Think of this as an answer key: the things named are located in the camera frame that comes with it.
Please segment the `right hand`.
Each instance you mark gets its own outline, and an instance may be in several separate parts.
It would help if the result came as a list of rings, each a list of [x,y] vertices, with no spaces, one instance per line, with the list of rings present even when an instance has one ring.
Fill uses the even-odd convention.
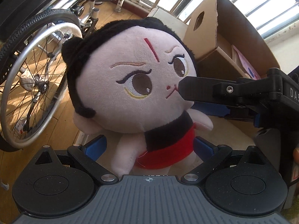
[[[296,164],[299,164],[299,146],[297,146],[293,151],[293,159]]]

